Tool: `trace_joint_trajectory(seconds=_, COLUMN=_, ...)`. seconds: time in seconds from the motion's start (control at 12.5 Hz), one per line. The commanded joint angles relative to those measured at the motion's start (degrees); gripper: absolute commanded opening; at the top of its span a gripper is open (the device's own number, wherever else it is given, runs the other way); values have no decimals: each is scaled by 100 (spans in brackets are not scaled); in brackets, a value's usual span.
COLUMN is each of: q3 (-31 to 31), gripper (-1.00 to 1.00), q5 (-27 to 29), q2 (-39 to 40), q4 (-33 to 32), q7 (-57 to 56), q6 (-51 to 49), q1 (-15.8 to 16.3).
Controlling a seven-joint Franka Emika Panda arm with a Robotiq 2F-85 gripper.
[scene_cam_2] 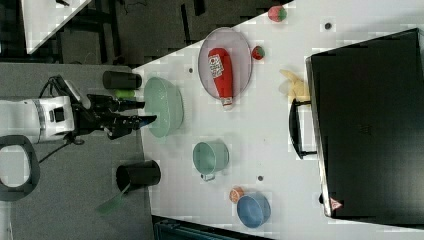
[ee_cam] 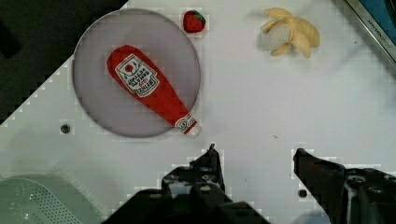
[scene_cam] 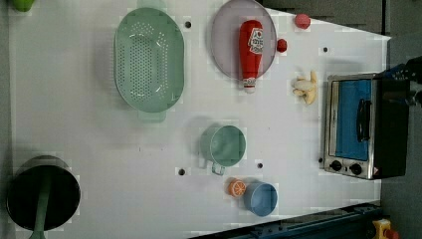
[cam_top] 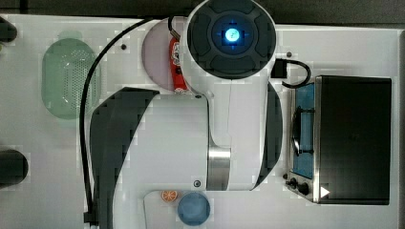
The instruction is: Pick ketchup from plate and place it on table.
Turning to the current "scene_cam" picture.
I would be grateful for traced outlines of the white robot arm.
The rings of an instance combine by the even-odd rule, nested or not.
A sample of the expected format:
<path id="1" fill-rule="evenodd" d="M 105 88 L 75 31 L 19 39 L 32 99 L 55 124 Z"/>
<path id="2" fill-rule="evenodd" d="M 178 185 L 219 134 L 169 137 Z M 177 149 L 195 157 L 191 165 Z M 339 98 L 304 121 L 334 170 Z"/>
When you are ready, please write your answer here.
<path id="1" fill-rule="evenodd" d="M 387 79 L 405 82 L 422 83 L 422 57 L 410 59 L 406 64 L 399 64 L 386 71 Z M 404 102 L 408 106 L 421 105 L 421 92 L 408 91 Z"/>

